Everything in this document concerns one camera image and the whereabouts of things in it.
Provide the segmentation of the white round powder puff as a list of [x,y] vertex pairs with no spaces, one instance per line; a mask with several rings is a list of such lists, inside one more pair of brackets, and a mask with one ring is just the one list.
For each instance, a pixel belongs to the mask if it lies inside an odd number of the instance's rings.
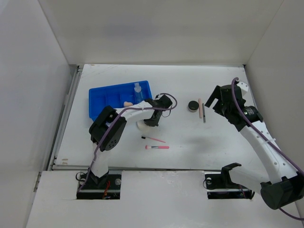
[[144,121],[138,121],[136,125],[141,132],[149,132],[152,129],[152,127],[146,125]]

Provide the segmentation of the thin pink eyebrow brush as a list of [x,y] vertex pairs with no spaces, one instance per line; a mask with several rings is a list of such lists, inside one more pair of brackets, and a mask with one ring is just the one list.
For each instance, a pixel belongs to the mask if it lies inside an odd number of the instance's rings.
[[153,141],[157,141],[157,142],[161,142],[161,143],[166,143],[166,142],[163,141],[163,140],[156,139],[156,138],[153,138],[153,137],[141,136],[141,138],[142,138],[142,139],[149,139],[149,140],[153,140]]

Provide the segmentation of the black white checkered eyeliner pen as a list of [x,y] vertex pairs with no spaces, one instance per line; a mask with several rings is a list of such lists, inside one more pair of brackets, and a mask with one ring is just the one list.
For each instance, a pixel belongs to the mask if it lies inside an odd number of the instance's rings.
[[206,113],[205,113],[205,105],[202,103],[202,114],[203,114],[203,122],[206,123]]

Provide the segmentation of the pale pink lipstick tube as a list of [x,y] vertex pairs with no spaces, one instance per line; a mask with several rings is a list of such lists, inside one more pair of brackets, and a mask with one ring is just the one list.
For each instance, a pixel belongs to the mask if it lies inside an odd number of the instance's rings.
[[198,99],[198,103],[199,103],[199,117],[203,118],[202,100],[200,98]]

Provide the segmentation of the black round compact jar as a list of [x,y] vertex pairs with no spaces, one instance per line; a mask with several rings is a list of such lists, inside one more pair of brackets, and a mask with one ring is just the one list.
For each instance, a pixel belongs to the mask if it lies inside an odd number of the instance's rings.
[[199,103],[197,101],[190,101],[188,103],[188,110],[190,112],[196,112],[199,109]]

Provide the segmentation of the pink makeup brush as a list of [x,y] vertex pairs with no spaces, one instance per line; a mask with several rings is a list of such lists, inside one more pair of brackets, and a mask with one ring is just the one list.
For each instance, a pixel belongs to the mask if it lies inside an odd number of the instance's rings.
[[145,146],[145,149],[149,150],[149,149],[169,149],[169,146]]

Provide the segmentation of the beige makeup sponge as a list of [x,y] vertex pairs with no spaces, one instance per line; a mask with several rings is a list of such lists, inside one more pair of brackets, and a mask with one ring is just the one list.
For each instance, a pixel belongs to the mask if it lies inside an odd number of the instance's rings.
[[133,103],[132,102],[124,102],[123,105],[124,105],[124,107],[130,107],[130,106],[133,106]]

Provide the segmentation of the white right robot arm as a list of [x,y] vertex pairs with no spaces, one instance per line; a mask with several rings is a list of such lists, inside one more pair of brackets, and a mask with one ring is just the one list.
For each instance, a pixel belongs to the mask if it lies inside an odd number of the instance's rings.
[[271,209],[280,209],[304,197],[304,172],[276,145],[262,115],[254,106],[246,106],[243,94],[247,84],[234,78],[230,85],[216,86],[205,103],[225,117],[251,145],[266,174],[256,174],[235,162],[221,168],[220,174],[207,174],[209,190],[238,186],[259,194]]

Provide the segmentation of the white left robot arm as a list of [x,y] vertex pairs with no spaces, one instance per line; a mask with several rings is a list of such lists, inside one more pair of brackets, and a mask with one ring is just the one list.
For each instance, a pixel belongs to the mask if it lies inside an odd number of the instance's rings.
[[109,169],[103,153],[112,150],[119,143],[128,124],[156,127],[162,113],[170,112],[177,104],[174,96],[160,93],[155,99],[144,99],[125,108],[115,109],[110,105],[106,106],[89,128],[91,141],[96,144],[96,148],[82,185],[89,182],[99,189],[106,184]]

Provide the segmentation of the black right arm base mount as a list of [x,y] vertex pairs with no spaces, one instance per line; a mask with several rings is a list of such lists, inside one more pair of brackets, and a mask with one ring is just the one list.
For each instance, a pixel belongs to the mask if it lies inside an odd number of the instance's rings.
[[202,186],[207,190],[209,200],[253,199],[254,191],[231,181],[229,171],[240,166],[239,163],[232,163],[224,166],[221,171],[205,172]]

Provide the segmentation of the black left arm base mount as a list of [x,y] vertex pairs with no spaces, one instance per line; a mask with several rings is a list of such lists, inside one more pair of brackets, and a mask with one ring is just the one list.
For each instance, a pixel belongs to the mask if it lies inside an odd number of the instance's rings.
[[77,200],[119,200],[121,195],[122,171],[110,170],[101,178],[92,172],[76,174]]

